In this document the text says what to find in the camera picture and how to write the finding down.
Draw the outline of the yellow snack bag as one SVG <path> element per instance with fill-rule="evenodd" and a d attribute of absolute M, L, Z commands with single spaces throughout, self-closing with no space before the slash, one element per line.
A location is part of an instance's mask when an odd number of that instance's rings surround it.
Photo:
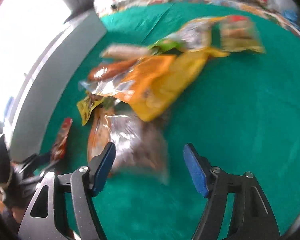
<path fill-rule="evenodd" d="M 130 104 L 131 109 L 144 122 L 154 120 L 196 80 L 209 58 L 229 55 L 229 52 L 212 47 L 181 54 L 170 65 L 166 74 L 151 83 L 146 97 Z"/>

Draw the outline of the orange snack bag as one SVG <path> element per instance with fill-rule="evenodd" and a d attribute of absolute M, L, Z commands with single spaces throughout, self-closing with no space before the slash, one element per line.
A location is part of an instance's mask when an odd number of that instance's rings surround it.
<path fill-rule="evenodd" d="M 125 103 L 141 99 L 149 90 L 151 83 L 166 74 L 175 61 L 175 55 L 147 56 L 137 59 L 138 62 L 127 71 L 102 81 L 79 81 L 81 87 L 94 95 L 114 97 Z"/>

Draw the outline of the red snack packet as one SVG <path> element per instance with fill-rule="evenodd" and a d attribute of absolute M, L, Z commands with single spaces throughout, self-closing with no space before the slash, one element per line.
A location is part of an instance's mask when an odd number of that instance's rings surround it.
<path fill-rule="evenodd" d="M 63 159 L 66 153 L 66 143 L 69 136 L 70 128 L 72 126 L 72 118 L 65 118 L 58 131 L 55 143 L 51 148 L 50 161 L 58 161 Z"/>

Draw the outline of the small yellow snack packet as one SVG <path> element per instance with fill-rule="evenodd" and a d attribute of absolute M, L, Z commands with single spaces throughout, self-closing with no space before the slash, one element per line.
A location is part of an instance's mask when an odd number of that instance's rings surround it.
<path fill-rule="evenodd" d="M 87 94 L 84 99 L 77 102 L 76 106 L 81 116 L 82 126 L 87 124 L 93 110 L 102 104 L 103 101 L 104 98 L 102 96 Z"/>

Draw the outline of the silver foil snack bag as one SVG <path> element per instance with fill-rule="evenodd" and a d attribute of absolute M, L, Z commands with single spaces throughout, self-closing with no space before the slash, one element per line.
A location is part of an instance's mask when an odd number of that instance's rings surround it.
<path fill-rule="evenodd" d="M 176 35 L 185 46 L 185 49 L 189 51 L 207 48 L 212 42 L 212 27 L 222 19 L 222 17 L 195 18 L 184 24 L 176 32 Z"/>

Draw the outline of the brown sausage packet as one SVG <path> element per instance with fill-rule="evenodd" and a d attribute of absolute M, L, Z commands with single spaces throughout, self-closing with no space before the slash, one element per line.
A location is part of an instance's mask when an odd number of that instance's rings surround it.
<path fill-rule="evenodd" d="M 118 74 L 127 71 L 130 67 L 138 62 L 137 59 L 117 61 L 110 64 L 101 63 L 97 67 L 93 68 L 89 75 L 89 81 L 102 81 L 110 79 Z"/>

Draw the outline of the green snack packet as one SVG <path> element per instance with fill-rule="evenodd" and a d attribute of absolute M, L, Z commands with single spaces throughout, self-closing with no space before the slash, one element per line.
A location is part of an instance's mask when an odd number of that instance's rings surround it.
<path fill-rule="evenodd" d="M 151 50 L 154 55 L 159 55 L 167 53 L 171 50 L 181 51 L 184 48 L 183 42 L 172 40 L 169 38 L 163 38 L 148 46 L 148 49 Z"/>

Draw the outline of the white storage box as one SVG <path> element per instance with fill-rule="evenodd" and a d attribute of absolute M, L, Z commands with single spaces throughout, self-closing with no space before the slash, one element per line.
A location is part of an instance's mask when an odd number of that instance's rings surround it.
<path fill-rule="evenodd" d="M 94 10 L 63 24 L 25 77 L 5 119 L 10 156 L 21 162 L 40 151 L 66 85 L 107 30 Z"/>

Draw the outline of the green velvet cloth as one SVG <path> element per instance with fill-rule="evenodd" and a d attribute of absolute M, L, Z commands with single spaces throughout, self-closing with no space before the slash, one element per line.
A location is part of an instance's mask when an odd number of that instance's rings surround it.
<path fill-rule="evenodd" d="M 167 115 L 168 182 L 122 173 L 93 198 L 108 239 L 191 239 L 206 204 L 183 159 L 186 143 L 212 165 L 242 175 L 252 172 L 270 202 L 280 233 L 300 213 L 300 39 L 264 18 L 200 3 L 133 7 L 103 17 L 107 28 L 68 83 L 47 127 L 47 152 L 66 117 L 73 118 L 61 173 L 87 163 L 91 123 L 81 125 L 78 82 L 101 61 L 111 43 L 152 44 L 198 18 L 244 15 L 255 22 L 265 54 L 243 51 L 210 59 Z"/>

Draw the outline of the yellow red chip bag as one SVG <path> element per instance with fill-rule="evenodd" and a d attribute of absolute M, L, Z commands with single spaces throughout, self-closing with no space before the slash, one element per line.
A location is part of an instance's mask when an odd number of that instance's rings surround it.
<path fill-rule="evenodd" d="M 228 52 L 245 50 L 264 53 L 254 22 L 246 16 L 229 15 L 219 24 L 221 46 Z"/>

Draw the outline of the beige cracker packet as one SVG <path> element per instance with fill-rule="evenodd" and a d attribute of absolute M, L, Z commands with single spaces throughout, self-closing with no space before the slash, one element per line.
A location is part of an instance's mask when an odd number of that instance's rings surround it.
<path fill-rule="evenodd" d="M 135 46 L 132 44 L 113 43 L 100 53 L 100 57 L 117 60 L 139 59 L 145 56 L 151 56 L 154 50 L 144 46 Z"/>

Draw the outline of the clear brown nut snack bag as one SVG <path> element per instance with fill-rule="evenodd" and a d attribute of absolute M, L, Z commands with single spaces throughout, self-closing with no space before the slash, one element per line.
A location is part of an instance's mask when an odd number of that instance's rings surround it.
<path fill-rule="evenodd" d="M 110 175 L 119 172 L 138 172 L 168 182 L 167 145 L 162 135 L 166 119 L 159 117 L 142 121 L 133 111 L 114 112 L 114 109 L 93 110 L 93 124 L 88 137 L 87 159 L 101 154 L 112 142 L 116 155 Z"/>

